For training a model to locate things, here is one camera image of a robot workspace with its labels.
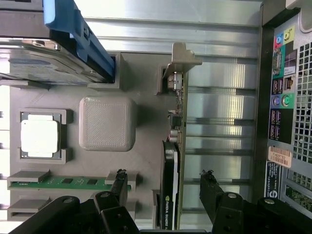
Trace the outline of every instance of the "green circuit board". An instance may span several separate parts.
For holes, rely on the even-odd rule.
[[[47,176],[40,182],[12,182],[10,188],[20,189],[84,189],[109,191],[111,185],[105,184],[103,177]]]
[[[297,202],[300,206],[312,212],[312,199],[298,192],[297,190],[286,186],[286,196]]]

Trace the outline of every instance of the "orange label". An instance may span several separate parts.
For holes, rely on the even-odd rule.
[[[288,150],[279,149],[274,146],[269,147],[269,160],[272,162],[290,168],[292,167],[292,157],[292,153]]]

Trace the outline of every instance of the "usb port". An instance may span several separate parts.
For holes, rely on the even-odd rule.
[[[278,81],[278,91],[282,92],[283,91],[283,79],[280,79]]]
[[[276,126],[276,129],[275,129],[275,138],[279,138],[279,131],[280,131],[280,127],[279,127],[279,126]]]
[[[276,121],[276,110],[271,111],[271,122],[275,123]]]
[[[271,137],[271,138],[274,138],[274,137],[275,137],[275,126],[274,126],[274,125],[271,125],[270,137]]]
[[[276,122],[279,123],[281,121],[281,112],[279,110],[276,111]]]
[[[277,80],[273,81],[273,92],[278,92],[278,81]]]

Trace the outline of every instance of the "screw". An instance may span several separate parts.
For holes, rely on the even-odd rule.
[[[237,198],[237,196],[235,194],[228,194],[229,198]]]
[[[55,49],[56,51],[60,51],[60,45],[59,45],[59,44],[55,44],[55,45],[54,45],[54,49]]]
[[[101,194],[101,197],[108,197],[108,196],[109,196],[108,193]]]
[[[32,44],[33,44],[34,46],[37,46],[37,47],[44,47],[44,46],[45,46],[45,43],[44,43],[44,41],[42,41],[42,40],[34,40],[34,41],[32,42]]]
[[[273,200],[271,200],[271,199],[265,199],[264,202],[267,203],[267,204],[270,204],[270,205],[273,205],[273,204],[275,203],[275,202],[274,202]]]
[[[63,202],[64,203],[71,203],[73,200],[70,198],[70,199],[66,199],[66,200],[64,200]]]

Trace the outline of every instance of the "hard drive label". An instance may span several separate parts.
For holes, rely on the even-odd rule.
[[[57,84],[88,83],[44,60],[10,59],[9,62],[10,75],[14,77]]]

